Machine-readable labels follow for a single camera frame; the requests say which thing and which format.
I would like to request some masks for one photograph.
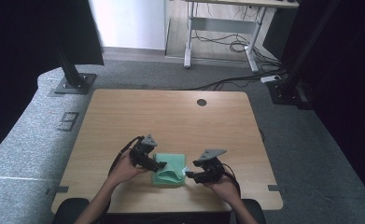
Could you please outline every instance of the desk leg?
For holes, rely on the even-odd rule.
[[[249,45],[246,47],[246,57],[248,58],[249,64],[251,65],[251,70],[253,73],[258,73],[259,69],[255,62],[255,56],[253,55],[253,49],[255,48],[255,42],[258,38],[259,30],[261,27],[261,24],[263,22],[264,14],[266,13],[267,7],[261,7],[260,8],[260,14],[257,19],[257,24],[255,26],[254,33],[252,34],[252,39]]]
[[[189,15],[188,15],[188,42],[185,46],[185,62],[184,67],[190,68],[190,57],[191,57],[191,23],[193,21],[193,9],[194,3],[188,2],[188,7],[190,7]]]

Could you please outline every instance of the gray carpet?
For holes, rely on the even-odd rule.
[[[98,75],[87,95],[54,95],[61,69],[43,74],[38,91],[0,146],[0,223],[49,223],[55,189],[96,89],[188,89],[250,73],[244,67],[106,61],[81,65]],[[365,223],[365,188],[314,111],[274,105],[260,82],[222,91],[248,94],[284,201],[267,223]],[[70,132],[64,113],[78,113]]]

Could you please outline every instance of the black curtain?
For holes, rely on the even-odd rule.
[[[58,41],[74,64],[104,64],[87,0],[0,0],[0,143],[37,90],[60,67]]]
[[[365,0],[338,1],[296,74],[365,185]]]
[[[313,34],[330,0],[296,0],[298,8],[277,8],[263,47],[281,63],[293,64]]]

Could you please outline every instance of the black stand base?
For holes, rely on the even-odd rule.
[[[54,93],[56,94],[87,94],[91,84],[94,82],[97,75],[79,73],[80,81],[77,85],[70,85],[65,77],[61,80]]]
[[[267,83],[267,88],[276,105],[296,105],[299,109],[313,109],[309,102],[310,99],[306,96],[306,93],[309,92],[309,87],[306,85],[298,85],[292,94],[284,94],[283,83],[278,81]]]

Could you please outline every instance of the white desk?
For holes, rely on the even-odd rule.
[[[252,39],[246,47],[246,57],[248,58],[251,70],[253,73],[259,72],[255,62],[255,57],[252,53],[255,47],[255,42],[258,38],[259,30],[263,22],[263,17],[267,7],[284,7],[284,8],[295,8],[299,4],[295,1],[293,3],[277,0],[185,0],[189,3],[189,28],[188,28],[188,42],[185,47],[185,68],[190,68],[191,58],[191,31],[202,30],[202,31],[215,31],[215,32],[227,32],[227,33],[238,33],[238,34],[251,34]],[[234,20],[221,20],[212,18],[200,18],[194,17],[194,3],[211,3],[211,4],[226,4],[226,5],[240,5],[240,6],[253,6],[260,7],[260,14],[256,21],[234,21]]]

